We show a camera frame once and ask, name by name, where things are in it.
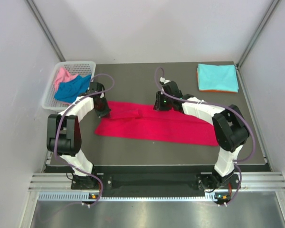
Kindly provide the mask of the red t shirt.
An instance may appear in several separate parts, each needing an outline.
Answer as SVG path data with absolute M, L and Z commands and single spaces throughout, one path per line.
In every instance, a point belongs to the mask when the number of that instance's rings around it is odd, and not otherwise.
M 197 117 L 180 112 L 155 111 L 152 105 L 109 101 L 110 116 L 95 130 L 100 136 L 171 143 L 218 146 L 214 128 Z

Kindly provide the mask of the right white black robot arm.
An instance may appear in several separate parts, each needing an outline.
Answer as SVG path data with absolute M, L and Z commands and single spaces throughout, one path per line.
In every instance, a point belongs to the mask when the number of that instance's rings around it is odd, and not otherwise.
M 238 154 L 250 136 L 239 108 L 235 105 L 224 108 L 205 104 L 203 100 L 192 95 L 183 95 L 175 81 L 163 77 L 159 79 L 158 84 L 161 91 L 156 93 L 156 111 L 173 109 L 187 116 L 197 117 L 213 126 L 219 145 L 218 159 L 210 175 L 210 183 L 200 181 L 200 187 L 210 192 L 225 187 L 234 173 Z

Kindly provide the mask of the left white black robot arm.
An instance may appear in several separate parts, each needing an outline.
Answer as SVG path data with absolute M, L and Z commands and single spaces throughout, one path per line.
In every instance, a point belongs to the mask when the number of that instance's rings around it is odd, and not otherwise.
M 110 115 L 105 87 L 99 82 L 91 82 L 88 90 L 81 93 L 66 110 L 51 114 L 47 119 L 47 149 L 73 169 L 75 183 L 90 189 L 99 181 L 94 165 L 81 149 L 80 122 L 92 110 L 98 118 Z

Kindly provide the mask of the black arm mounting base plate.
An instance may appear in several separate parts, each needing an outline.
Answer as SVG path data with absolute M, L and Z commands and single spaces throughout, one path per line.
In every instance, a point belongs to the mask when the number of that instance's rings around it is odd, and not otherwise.
M 106 194 L 113 192 L 126 195 L 160 194 L 165 192 L 181 193 L 182 191 L 206 191 L 215 190 L 232 191 L 237 188 L 238 177 L 233 174 L 226 182 L 219 182 L 212 174 L 200 173 L 104 173 L 98 174 L 100 181 L 88 177 L 73 175 L 71 189 L 96 190 L 103 188 Z

